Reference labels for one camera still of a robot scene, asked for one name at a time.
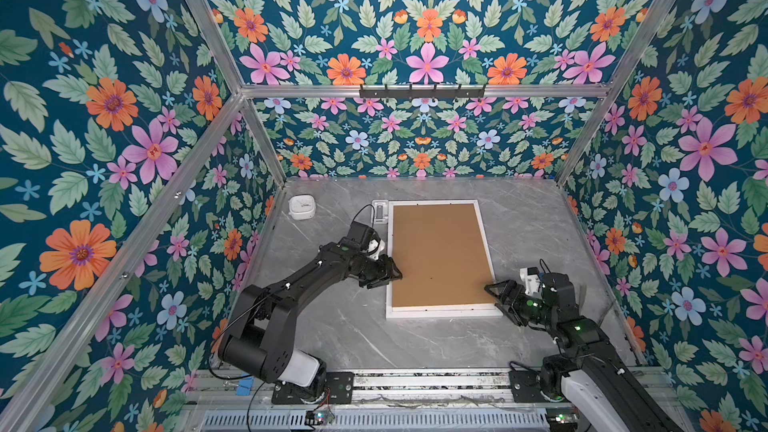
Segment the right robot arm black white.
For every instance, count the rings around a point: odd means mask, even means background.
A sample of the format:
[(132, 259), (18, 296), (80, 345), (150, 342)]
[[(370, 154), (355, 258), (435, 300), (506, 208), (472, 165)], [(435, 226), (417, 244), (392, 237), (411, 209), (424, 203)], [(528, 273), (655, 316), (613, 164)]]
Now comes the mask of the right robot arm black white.
[(574, 285), (546, 272), (521, 282), (484, 287), (516, 326), (546, 332), (559, 352), (542, 359), (541, 393), (573, 404), (594, 431), (679, 431), (681, 427), (641, 385), (608, 335), (580, 311)]

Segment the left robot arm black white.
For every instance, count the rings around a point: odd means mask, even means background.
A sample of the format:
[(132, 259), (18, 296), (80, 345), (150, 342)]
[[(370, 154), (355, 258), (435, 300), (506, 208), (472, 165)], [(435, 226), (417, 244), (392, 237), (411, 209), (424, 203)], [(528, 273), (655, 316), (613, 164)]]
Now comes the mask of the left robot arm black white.
[(218, 359), (264, 383), (323, 388), (324, 362), (295, 347), (298, 318), (327, 289), (349, 278), (366, 289), (400, 280), (402, 273), (385, 249), (377, 235), (363, 242), (345, 237), (321, 246), (287, 278), (246, 287), (220, 335)]

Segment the white round device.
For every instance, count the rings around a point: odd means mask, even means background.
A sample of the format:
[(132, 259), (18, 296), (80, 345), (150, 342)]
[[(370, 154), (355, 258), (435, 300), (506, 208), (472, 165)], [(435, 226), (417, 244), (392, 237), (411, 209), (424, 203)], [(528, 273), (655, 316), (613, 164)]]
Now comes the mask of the white round device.
[(316, 215), (316, 200), (312, 195), (292, 196), (288, 202), (288, 213), (294, 221), (306, 221)]

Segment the blue binder clip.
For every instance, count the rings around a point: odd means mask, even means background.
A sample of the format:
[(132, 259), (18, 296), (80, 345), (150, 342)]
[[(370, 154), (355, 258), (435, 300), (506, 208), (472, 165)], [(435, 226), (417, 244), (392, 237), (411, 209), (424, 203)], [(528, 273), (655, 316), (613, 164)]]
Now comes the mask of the blue binder clip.
[(249, 396), (252, 393), (253, 383), (254, 378), (251, 376), (240, 379), (235, 390), (235, 395), (239, 397)]

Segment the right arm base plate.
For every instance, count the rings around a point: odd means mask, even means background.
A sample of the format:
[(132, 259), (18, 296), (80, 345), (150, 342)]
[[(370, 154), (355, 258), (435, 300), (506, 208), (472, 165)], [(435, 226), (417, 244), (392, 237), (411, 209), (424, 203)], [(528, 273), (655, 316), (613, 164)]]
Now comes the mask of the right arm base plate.
[(588, 377), (579, 371), (541, 374), (537, 370), (514, 369), (508, 375), (510, 391), (516, 403), (578, 405), (602, 398), (600, 391), (588, 383)]

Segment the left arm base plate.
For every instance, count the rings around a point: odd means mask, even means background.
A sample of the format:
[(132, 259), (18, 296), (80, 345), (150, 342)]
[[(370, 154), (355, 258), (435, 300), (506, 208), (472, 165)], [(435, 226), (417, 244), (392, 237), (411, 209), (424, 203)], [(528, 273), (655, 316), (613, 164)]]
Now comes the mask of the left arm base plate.
[(313, 405), (352, 402), (355, 375), (352, 372), (321, 372), (307, 387), (278, 382), (272, 392), (273, 405)]

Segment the black hook rail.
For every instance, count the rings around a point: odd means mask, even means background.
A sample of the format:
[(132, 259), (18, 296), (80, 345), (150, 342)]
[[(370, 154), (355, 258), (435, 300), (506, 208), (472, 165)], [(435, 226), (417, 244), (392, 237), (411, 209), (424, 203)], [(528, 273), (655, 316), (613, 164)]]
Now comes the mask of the black hook rail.
[(433, 84), (433, 85), (371, 85), (361, 86), (358, 89), (358, 95), (364, 99), (395, 99), (395, 100), (410, 100), (410, 99), (438, 99), (438, 100), (453, 100), (453, 99), (472, 99), (481, 98), (486, 93), (486, 87), (470, 86), (470, 85), (446, 85), (446, 84)]

